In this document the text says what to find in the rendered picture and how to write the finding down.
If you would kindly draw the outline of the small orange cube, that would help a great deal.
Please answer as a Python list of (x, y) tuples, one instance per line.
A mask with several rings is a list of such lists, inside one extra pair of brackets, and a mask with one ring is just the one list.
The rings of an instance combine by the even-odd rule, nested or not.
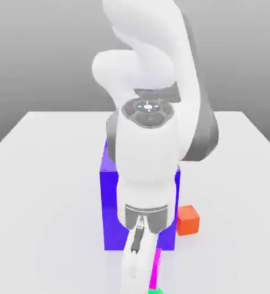
[(200, 216), (192, 205), (178, 208), (176, 231), (179, 236), (198, 233), (199, 223)]

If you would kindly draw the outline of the large blue box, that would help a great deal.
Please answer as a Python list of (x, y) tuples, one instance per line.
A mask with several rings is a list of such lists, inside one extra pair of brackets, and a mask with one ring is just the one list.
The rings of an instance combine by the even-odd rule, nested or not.
[[(121, 225), (117, 217), (118, 172), (108, 156), (107, 144), (104, 145), (100, 174), (101, 206), (103, 219), (103, 238), (106, 251), (122, 251), (128, 236), (128, 230)], [(178, 202), (175, 203), (174, 220), (169, 228), (159, 234), (157, 247), (165, 251), (175, 250), (176, 218)]]

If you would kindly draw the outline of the small magenta cube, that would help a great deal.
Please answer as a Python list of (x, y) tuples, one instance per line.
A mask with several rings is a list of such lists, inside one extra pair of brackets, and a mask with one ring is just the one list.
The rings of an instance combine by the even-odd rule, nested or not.
[(161, 248), (157, 248), (153, 260), (153, 266), (152, 266), (152, 272), (151, 272), (151, 278), (149, 282), (149, 290), (150, 291), (157, 291), (157, 279), (159, 275), (159, 268), (160, 268), (160, 259), (161, 259)]

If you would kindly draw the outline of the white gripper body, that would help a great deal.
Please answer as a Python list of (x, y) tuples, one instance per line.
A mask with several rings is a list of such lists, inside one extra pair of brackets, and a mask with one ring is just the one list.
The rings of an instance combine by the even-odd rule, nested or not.
[(121, 262), (119, 294), (148, 294), (158, 235), (146, 227), (138, 253), (132, 252), (136, 229), (129, 231)]

